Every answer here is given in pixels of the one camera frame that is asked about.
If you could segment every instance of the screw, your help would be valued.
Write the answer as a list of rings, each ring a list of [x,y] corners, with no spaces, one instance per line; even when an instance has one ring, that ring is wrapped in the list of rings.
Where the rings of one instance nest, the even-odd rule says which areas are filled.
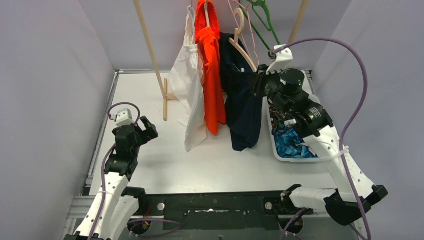
[[[165,203],[161,202],[157,205],[157,210],[163,211],[165,209]]]
[[[267,210],[271,210],[271,209],[273,209],[273,204],[272,204],[272,203],[270,203],[270,202],[267,202],[267,203],[265,203],[265,208],[266,208]]]

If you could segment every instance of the wooden pole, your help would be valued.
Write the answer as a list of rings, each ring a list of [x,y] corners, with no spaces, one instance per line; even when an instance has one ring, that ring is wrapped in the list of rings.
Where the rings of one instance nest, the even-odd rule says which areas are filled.
[[[162,97],[163,99],[166,100],[167,94],[165,93],[164,84],[162,83],[161,74],[159,73],[158,62],[156,61],[155,52],[153,51],[152,42],[150,41],[149,32],[147,30],[145,18],[143,16],[142,6],[140,5],[139,0],[133,0],[133,2],[134,2],[135,10],[137,11],[138,20],[140,21],[141,29],[143,30],[144,38],[148,48],[148,53],[150,54],[151,62],[153,63],[154,71],[156,72],[156,77],[159,83],[160,91],[162,92]]]
[[[296,34],[298,33],[302,19],[304,18],[304,14],[308,6],[308,3],[309,3],[309,0],[303,0],[300,5],[299,12],[297,13],[296,21],[294,22],[293,29],[291,30],[290,37],[288,38],[288,42],[287,42],[288,44],[295,41]]]
[[[168,99],[166,95],[168,94],[168,80],[165,78],[165,98],[163,99],[163,120],[168,119]]]

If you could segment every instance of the clothes hanger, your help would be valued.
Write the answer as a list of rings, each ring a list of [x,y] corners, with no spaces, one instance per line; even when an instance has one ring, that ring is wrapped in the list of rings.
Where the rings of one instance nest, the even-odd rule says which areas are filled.
[[[236,8],[234,10],[234,16],[240,17],[240,27],[236,27],[234,31],[234,39],[231,37],[228,39],[229,43],[234,46],[234,48],[243,56],[243,58],[246,60],[246,62],[249,64],[250,68],[256,72],[257,68],[255,64],[253,63],[252,59],[249,57],[249,55],[246,53],[246,51],[242,48],[242,46],[239,45],[239,34],[242,33],[243,28],[245,27],[245,16],[243,15],[243,10],[241,8]]]
[[[190,4],[190,17],[191,17],[191,29],[193,31],[193,33],[196,32],[195,29],[195,10],[193,9],[193,0],[191,0],[191,4]],[[195,44],[195,35],[193,34],[193,37],[191,38],[191,43]]]
[[[256,14],[257,18],[259,18],[260,22],[265,26],[266,30],[268,32],[272,32],[272,35],[274,36],[275,41],[277,42],[278,45],[281,45],[280,40],[277,36],[276,31],[274,30],[273,24],[271,23],[271,14],[270,14],[270,10],[268,9],[268,6],[265,2],[265,0],[246,0],[247,2],[249,2],[250,4],[252,4],[252,9],[253,12]],[[266,16],[266,21],[267,23],[265,23],[265,21],[262,19],[262,17],[259,15],[259,13],[256,11],[255,7],[260,7],[263,9],[263,11],[265,12],[265,16]],[[243,14],[244,16],[247,16],[247,12],[243,9]],[[265,45],[266,49],[268,51],[271,50],[270,46],[268,45],[268,43],[265,41],[265,39],[261,36],[261,34],[259,33],[258,29],[256,28],[256,26],[251,23],[251,26],[253,28],[253,30],[255,31],[255,33],[257,34],[257,36],[259,37],[259,39],[262,41],[263,45]]]
[[[210,27],[211,24],[209,23],[208,2],[209,0],[206,0],[204,3],[204,15],[206,16],[206,26]]]
[[[250,34],[251,34],[251,36],[252,36],[252,42],[253,42],[253,53],[254,53],[254,55],[256,56],[257,65],[259,66],[259,65],[261,65],[261,62],[259,61],[259,56],[258,56],[258,54],[256,53],[256,41],[255,41],[255,36],[253,35],[252,23],[251,23],[251,17],[250,17],[250,15],[249,15],[249,7],[250,7],[250,5],[251,5],[251,4],[250,4],[250,2],[249,2],[249,4],[247,5],[247,7],[245,7],[245,6],[243,6],[241,3],[239,3],[237,0],[232,0],[232,1],[233,1],[234,3],[236,3],[236,4],[238,4],[238,5],[240,6],[240,8],[244,9],[244,10],[247,12],[247,21],[249,22],[249,30],[250,30]],[[229,8],[231,9],[231,12],[234,12],[233,7],[231,6],[230,0],[228,0],[228,5],[229,5]],[[235,23],[237,24],[237,27],[240,27],[240,26],[239,26],[239,22],[237,22],[237,18],[236,18],[236,16],[235,16],[235,15],[234,15],[234,21],[235,21]],[[240,33],[240,35],[241,35],[241,39],[243,40],[244,46],[246,46],[247,55],[249,55],[249,57],[250,57],[251,59],[253,59],[253,58],[252,58],[252,55],[251,55],[251,53],[250,53],[250,51],[249,51],[249,48],[247,48],[247,44],[246,44],[245,38],[244,38],[244,36],[243,36],[243,33]]]

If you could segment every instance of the blue cloth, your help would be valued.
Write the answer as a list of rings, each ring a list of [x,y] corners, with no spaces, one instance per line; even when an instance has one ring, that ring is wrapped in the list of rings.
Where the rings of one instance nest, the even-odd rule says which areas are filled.
[[[248,77],[255,74],[243,56],[229,42],[234,34],[219,38],[220,78],[228,98],[225,102],[226,124],[231,132],[232,149],[253,148],[259,140],[262,123],[262,98],[251,92]]]
[[[304,141],[293,128],[277,130],[274,139],[277,153],[284,159],[308,159],[318,157],[309,151],[309,147],[299,145]]]

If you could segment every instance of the cable tie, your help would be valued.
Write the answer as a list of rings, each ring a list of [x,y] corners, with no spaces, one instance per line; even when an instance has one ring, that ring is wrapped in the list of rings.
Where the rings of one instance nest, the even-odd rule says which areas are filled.
[[[332,161],[334,159],[338,159],[339,157],[341,157],[342,155],[345,155],[349,153],[349,146],[345,146],[343,150],[339,151],[338,153],[329,156],[329,157],[320,157],[321,162],[327,162],[327,161]]]
[[[105,193],[105,194],[109,194],[109,195],[114,195],[113,193],[111,193],[111,192],[108,192],[108,191],[98,191],[99,193]]]

